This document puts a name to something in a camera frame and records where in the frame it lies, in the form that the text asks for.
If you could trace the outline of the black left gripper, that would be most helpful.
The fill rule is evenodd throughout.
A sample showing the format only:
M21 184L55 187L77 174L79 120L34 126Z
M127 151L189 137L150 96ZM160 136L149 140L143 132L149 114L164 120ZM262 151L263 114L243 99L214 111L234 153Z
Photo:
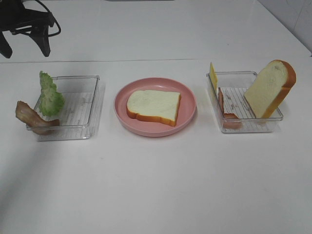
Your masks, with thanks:
M55 18L52 12L37 1L45 11L27 9L21 0L2 0L0 2L0 53L7 59L12 55L12 49L2 32L10 31L13 35L31 35L45 57L50 55L48 26L53 27Z

